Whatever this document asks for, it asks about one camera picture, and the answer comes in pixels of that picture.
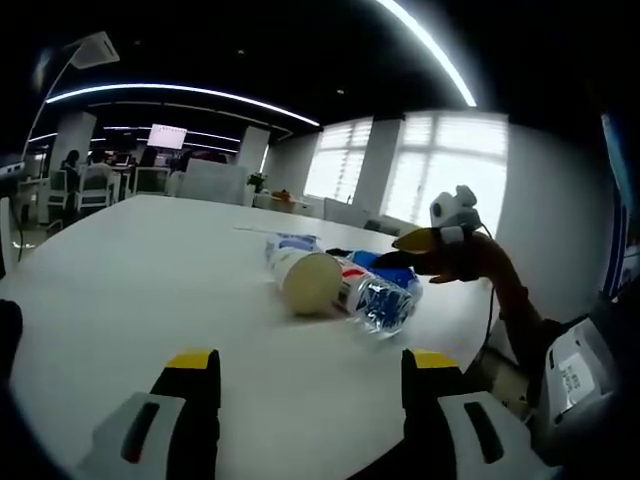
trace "desk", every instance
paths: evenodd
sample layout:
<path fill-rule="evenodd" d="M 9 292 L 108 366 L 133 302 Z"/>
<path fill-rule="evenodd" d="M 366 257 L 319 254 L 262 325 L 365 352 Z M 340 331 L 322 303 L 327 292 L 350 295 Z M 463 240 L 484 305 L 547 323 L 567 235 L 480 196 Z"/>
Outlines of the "desk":
<path fill-rule="evenodd" d="M 379 342 L 341 320 L 293 318 L 264 266 L 266 234 L 388 250 L 393 238 L 314 218 L 139 195 L 72 225 L 0 282 L 22 307 L 11 386 L 63 465 L 94 427 L 149 391 L 185 348 L 222 369 L 219 478 L 342 479 L 402 438 L 400 355 L 449 352 L 463 369 L 484 336 L 489 286 L 430 286 L 405 329 Z"/>

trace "window blind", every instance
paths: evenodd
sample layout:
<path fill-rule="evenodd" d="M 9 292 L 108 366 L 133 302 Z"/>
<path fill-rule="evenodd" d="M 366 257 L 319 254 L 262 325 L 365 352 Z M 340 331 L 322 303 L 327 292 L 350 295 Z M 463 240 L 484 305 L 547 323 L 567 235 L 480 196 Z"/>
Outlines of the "window blind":
<path fill-rule="evenodd" d="M 428 226 L 441 193 L 467 185 L 480 218 L 495 234 L 507 178 L 508 129 L 496 115 L 421 113 L 408 116 L 383 213 Z"/>
<path fill-rule="evenodd" d="M 356 191 L 372 119 L 326 127 L 311 161 L 304 194 L 349 202 Z"/>

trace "sticker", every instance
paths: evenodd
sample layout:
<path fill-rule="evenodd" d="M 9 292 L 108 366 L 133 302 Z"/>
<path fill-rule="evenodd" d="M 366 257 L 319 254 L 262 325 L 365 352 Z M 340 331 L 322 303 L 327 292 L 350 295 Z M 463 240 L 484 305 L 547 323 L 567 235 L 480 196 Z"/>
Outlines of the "sticker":
<path fill-rule="evenodd" d="M 562 378 L 562 386 L 567 395 L 567 408 L 580 402 L 595 389 L 591 370 L 582 355 L 574 353 L 558 366 Z"/>

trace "ceiling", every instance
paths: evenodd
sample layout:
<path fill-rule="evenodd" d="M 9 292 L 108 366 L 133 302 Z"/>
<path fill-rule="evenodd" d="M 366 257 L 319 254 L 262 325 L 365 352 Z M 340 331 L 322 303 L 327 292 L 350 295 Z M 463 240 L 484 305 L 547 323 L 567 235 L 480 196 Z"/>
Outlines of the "ceiling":
<path fill-rule="evenodd" d="M 68 68 L 55 93 L 112 83 L 188 85 L 256 99 L 321 125 L 467 108 L 433 55 L 374 0 L 219 3 L 171 17 L 118 11 L 100 21 L 95 15 L 74 18 L 72 24 L 51 21 L 34 35 L 64 45 L 105 30 L 120 55 L 117 63 Z M 621 90 L 610 50 L 615 28 L 602 21 L 602 11 L 560 11 L 550 0 L 398 3 L 448 54 L 479 110 L 506 113 L 514 123 L 601 147 L 599 112 Z M 241 138 L 247 125 L 255 125 L 272 130 L 272 139 L 317 130 L 225 98 L 118 90 L 47 105 L 34 136 L 54 132 L 61 115 L 80 108 L 98 117 L 99 128 L 163 123 Z"/>

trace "cable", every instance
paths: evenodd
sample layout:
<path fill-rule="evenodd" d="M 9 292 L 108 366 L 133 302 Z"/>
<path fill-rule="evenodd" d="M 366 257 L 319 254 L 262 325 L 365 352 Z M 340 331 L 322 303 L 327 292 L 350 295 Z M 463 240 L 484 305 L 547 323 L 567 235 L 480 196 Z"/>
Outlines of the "cable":
<path fill-rule="evenodd" d="M 491 235 L 491 232 L 489 231 L 487 226 L 483 223 L 481 225 L 481 227 L 484 228 L 485 232 L 487 232 L 488 237 L 491 240 L 493 240 L 493 235 Z M 491 335 L 491 320 L 493 319 L 493 297 L 495 296 L 495 293 L 496 293 L 496 289 L 492 285 L 491 286 L 491 298 L 489 300 L 489 320 L 487 321 L 487 330 L 484 333 L 484 341 L 482 342 L 482 346 L 480 347 L 480 358 L 478 359 L 478 363 L 482 363 L 482 358 L 484 356 L 484 351 L 485 351 L 485 348 L 486 348 L 487 344 L 489 343 L 489 336 Z"/>
<path fill-rule="evenodd" d="M 11 210 L 11 215 L 13 216 L 13 220 L 16 222 L 16 226 L 18 227 L 18 231 L 20 232 L 20 251 L 18 252 L 18 262 L 22 260 L 22 249 L 24 248 L 24 233 L 22 232 L 22 225 L 16 216 L 16 211 L 13 208 L 13 199 L 9 198 L 9 210 Z"/>

